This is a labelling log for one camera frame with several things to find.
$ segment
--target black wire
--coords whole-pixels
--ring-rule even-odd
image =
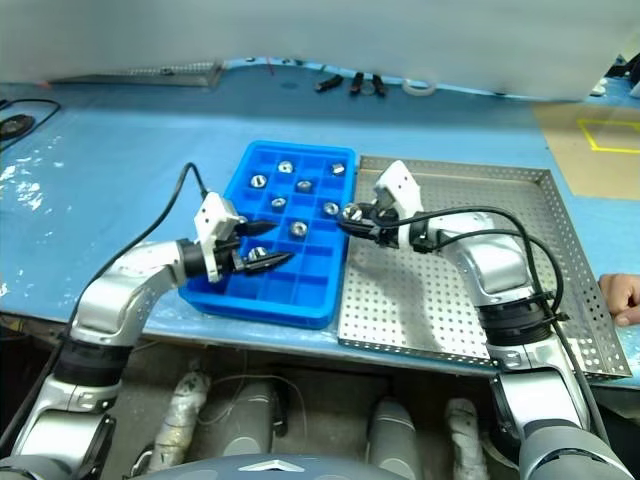
[[[438,243],[432,248],[433,250],[440,250],[459,240],[464,240],[465,238],[471,238],[471,237],[479,237],[482,235],[511,235],[514,237],[522,238],[522,235],[520,234],[520,232],[516,232],[515,230],[492,228],[487,230],[478,230],[476,232],[461,233],[460,235],[456,235],[455,237],[449,238],[447,240],[444,240]],[[553,273],[556,279],[556,292],[554,294],[553,304],[551,305],[551,311],[555,313],[558,311],[558,308],[560,307],[560,302],[562,301],[562,296],[564,295],[564,279],[562,278],[562,270],[560,269],[560,264],[558,263],[558,260],[556,259],[555,255],[553,255],[549,247],[542,240],[540,240],[537,237],[534,237],[533,235],[528,235],[528,236],[531,243],[538,246],[540,250],[544,252],[544,254],[549,259],[549,263],[551,263],[551,268],[553,268]]]
[[[522,236],[522,234],[519,231],[516,232],[512,230],[504,230],[504,229],[478,230],[476,232],[462,233],[460,235],[456,235],[455,237],[444,240],[443,242],[440,242],[437,245],[435,245],[433,249],[439,250],[441,248],[446,247],[447,245],[450,245],[459,240],[463,240],[465,238],[477,237],[481,235],[496,235],[496,234],[513,235],[513,236],[519,236],[519,237]],[[556,277],[556,294],[555,294],[553,304],[551,305],[551,307],[549,307],[547,302],[544,302],[544,306],[546,306],[546,308],[548,309],[548,315],[552,317],[557,312],[560,306],[560,302],[562,301],[562,296],[564,294],[564,279],[562,278],[562,270],[560,269],[560,264],[558,263],[557,259],[555,258],[555,256],[553,255],[549,247],[545,245],[544,242],[542,242],[540,239],[532,235],[528,235],[528,238],[532,243],[540,247],[540,249],[545,253],[547,258],[549,259],[549,262],[551,263],[553,272]],[[534,275],[538,275],[536,269],[532,269],[531,265],[533,265],[533,262],[529,263],[529,270],[531,271],[532,277]],[[567,336],[565,335],[564,331],[560,327],[558,320],[553,320],[551,324],[553,325],[553,329],[555,330],[556,335],[560,340],[562,348],[565,350],[565,352],[567,353],[567,356],[569,357],[569,361],[571,362],[571,366],[573,367],[573,370],[575,373],[576,381],[578,382],[580,390],[582,391],[582,395],[584,396],[585,402],[587,403],[587,408],[589,409],[591,419],[593,420],[593,428],[596,434],[598,435],[598,437],[600,437],[600,439],[603,442],[605,442],[607,445],[610,445],[607,429],[602,420],[602,415],[600,414],[598,404],[596,402],[595,397],[593,396],[593,392],[591,390],[591,387],[589,386],[587,377],[585,376],[584,371],[580,367],[580,363],[578,362],[578,359],[573,353],[571,344],[569,343],[569,340],[567,339]]]
[[[454,207],[454,208],[445,208],[443,210],[437,210],[435,212],[429,213],[420,213],[419,215],[414,215],[413,217],[405,218],[404,220],[397,220],[393,222],[382,221],[379,218],[379,212],[377,209],[373,209],[373,215],[371,215],[371,220],[380,228],[396,228],[402,227],[404,225],[410,225],[416,222],[423,222],[425,220],[430,220],[432,218],[437,217],[445,217],[449,215],[457,215],[459,213],[493,213],[495,215],[499,215],[501,217],[507,218],[513,225],[516,227],[520,236],[522,237],[522,243],[524,245],[525,256],[527,257],[527,266],[529,267],[529,271],[531,272],[531,281],[533,282],[533,290],[536,295],[541,295],[542,285],[540,284],[540,279],[538,278],[538,272],[536,269],[536,264],[533,259],[533,249],[531,248],[531,241],[529,240],[529,234],[527,233],[524,225],[513,215],[511,212],[504,210],[498,207],[490,207],[490,206],[471,206],[471,207]]]
[[[17,342],[18,340],[26,340],[29,337],[31,337],[31,335],[6,335],[0,337],[0,342]]]
[[[578,359],[573,353],[571,344],[569,343],[569,339],[567,339],[567,336],[562,331],[562,328],[560,328],[560,324],[557,320],[554,320],[552,322],[552,325],[553,329],[556,331],[556,335],[558,335],[558,338],[560,339],[560,343],[564,347],[564,350],[567,352],[567,356],[569,357],[571,364],[573,365],[575,376],[578,380],[578,385],[580,386],[580,390],[582,390],[582,395],[584,396],[584,399],[587,402],[587,407],[589,408],[589,412],[591,413],[593,428],[600,439],[607,445],[611,446],[611,444],[609,443],[609,435],[607,435],[607,429],[604,426],[604,422],[602,421],[602,415],[600,415],[600,409],[598,408],[596,399],[593,396],[593,392],[591,391],[591,387],[589,386],[587,377],[582,371],[582,368],[580,368],[580,363],[578,363]]]
[[[40,128],[47,121],[49,121],[49,119],[51,119],[51,117],[53,117],[56,113],[58,113],[58,111],[62,108],[62,105],[60,105],[58,102],[56,102],[55,100],[49,100],[48,98],[18,98],[16,100],[11,100],[10,102],[7,102],[7,103],[3,104],[2,106],[0,106],[0,110],[4,110],[5,108],[9,108],[12,105],[15,105],[16,103],[48,103],[50,105],[53,105],[54,108],[53,108],[53,110],[51,110],[51,112],[49,112],[49,114],[46,117],[44,117],[42,120],[40,120],[38,123],[36,123],[29,130],[24,132],[22,135],[14,138],[9,143],[7,143],[7,144],[3,145],[2,147],[0,147],[0,152],[4,152],[5,150],[13,147],[16,143],[18,143],[20,140],[25,138],[27,135],[30,135],[31,133],[33,133],[36,129]]]
[[[71,332],[73,319],[76,316],[76,313],[78,312],[78,306],[80,304],[80,300],[82,299],[82,295],[84,295],[84,292],[87,290],[89,285],[91,285],[96,279],[101,277],[107,270],[109,270],[111,265],[113,265],[113,263],[118,258],[120,258],[123,254],[125,254],[129,250],[131,250],[131,248],[135,247],[142,240],[144,240],[151,232],[153,232],[158,227],[158,225],[160,225],[164,221],[165,218],[167,218],[167,215],[169,215],[169,212],[171,212],[171,209],[173,208],[173,206],[176,203],[176,200],[178,199],[178,195],[180,194],[180,191],[182,190],[182,186],[184,185],[184,180],[185,180],[185,178],[187,176],[187,173],[189,173],[189,170],[193,170],[193,173],[194,173],[194,175],[196,177],[196,180],[198,182],[198,186],[200,188],[200,195],[202,196],[202,199],[204,200],[204,197],[206,197],[206,195],[208,193],[208,190],[205,187],[204,182],[202,181],[202,177],[200,176],[200,172],[198,171],[198,167],[196,167],[193,163],[189,162],[189,163],[185,164],[184,167],[182,167],[182,170],[180,172],[180,176],[178,177],[178,181],[176,182],[176,186],[175,186],[175,188],[173,190],[173,193],[171,194],[171,198],[169,199],[169,202],[164,207],[164,210],[162,210],[160,215],[141,234],[136,236],[133,240],[131,240],[129,243],[127,243],[124,247],[122,247],[115,255],[113,255],[107,261],[107,263],[105,263],[102,266],[102,268],[100,268],[93,275],[93,277],[91,277],[91,280],[89,280],[89,282],[87,282],[85,287],[82,289],[82,292],[78,296],[78,300],[76,300],[76,303],[73,306],[73,310],[71,311],[71,315],[69,317],[69,321],[65,325],[65,328],[64,328],[64,331],[63,331],[63,334],[62,334],[62,341],[58,342],[56,347],[51,352],[51,355],[49,355],[49,358],[47,359],[46,364],[42,368],[42,371],[40,372],[40,375],[38,375],[38,378],[36,379],[35,383],[31,387],[31,389],[29,390],[29,393],[27,393],[27,396],[25,397],[25,399],[20,404],[20,407],[18,408],[18,410],[16,411],[16,413],[12,417],[11,422],[9,423],[7,428],[4,430],[4,432],[2,432],[2,436],[0,437],[0,451],[2,449],[4,449],[6,443],[11,438],[13,431],[20,424],[23,423],[23,421],[25,420],[26,416],[29,414],[29,412],[31,410],[31,407],[33,406],[34,402],[36,401],[36,398],[38,397],[38,393],[40,392],[40,388],[42,388],[42,385],[43,385],[45,379],[47,378],[47,376],[53,370],[53,366],[54,366],[55,362],[58,360],[58,357],[60,356],[60,352],[62,351],[62,346],[64,344],[64,339],[66,337],[68,337],[69,333]]]

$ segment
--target gray cylinder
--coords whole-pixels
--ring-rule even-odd
[[[271,382],[257,381],[244,387],[225,421],[221,456],[271,452],[274,406]]]
[[[422,480],[413,422],[394,400],[382,400],[371,417],[367,462],[409,480]]]

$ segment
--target finger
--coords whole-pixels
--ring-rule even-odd
[[[629,275],[615,275],[609,285],[607,306],[614,315],[629,308],[629,300],[633,294],[632,279]]]
[[[616,316],[616,324],[621,327],[640,323],[640,306],[625,310]]]
[[[631,293],[633,304],[640,305],[640,275],[634,275],[632,277],[631,289],[633,290]]]
[[[598,280],[598,285],[600,285],[600,290],[602,290],[603,294],[607,294],[609,289],[609,285],[611,284],[611,278],[613,275],[602,275],[600,280]]]

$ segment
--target blue tabletop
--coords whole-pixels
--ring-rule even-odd
[[[2,153],[0,309],[66,321],[84,284],[164,207],[182,165],[195,162],[224,191],[254,140],[344,146],[361,154],[547,168],[553,173],[596,275],[640,273],[640,202],[571,194],[531,104],[440,90],[410,97],[316,94],[320,75],[297,68],[233,69],[215,90],[118,85],[2,87],[2,96],[63,105],[49,123]],[[640,108],[613,82],[594,103]],[[42,116],[47,105],[20,108]],[[3,112],[3,118],[11,110]],[[187,186],[152,240],[194,238],[197,188]],[[338,345],[337,325],[309,331],[198,313],[176,293],[160,299],[149,333],[207,343],[351,358],[460,373],[489,369]],[[640,367],[640,331],[622,333]]]

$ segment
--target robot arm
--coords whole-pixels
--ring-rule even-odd
[[[115,427],[106,412],[115,403],[122,371],[158,298],[189,277],[207,274],[217,282],[227,274],[269,270],[292,256],[242,258],[236,251],[241,236],[259,235],[276,225],[247,222],[216,193],[206,196],[195,224],[197,242],[141,244],[87,287],[12,457],[0,462],[0,476],[24,469],[52,480],[98,478]]]
[[[471,208],[425,214],[420,187],[400,161],[380,175],[374,191],[371,204],[344,209],[340,227],[384,247],[437,253],[456,266],[487,335],[489,356],[499,368],[491,386],[500,430],[521,446],[521,479],[561,478],[562,472],[573,478],[577,468],[584,470],[583,478],[632,478],[611,449],[589,433],[584,397],[550,327],[556,319],[546,304],[550,297],[536,292],[526,256],[512,236],[447,242],[494,229],[492,217]]]

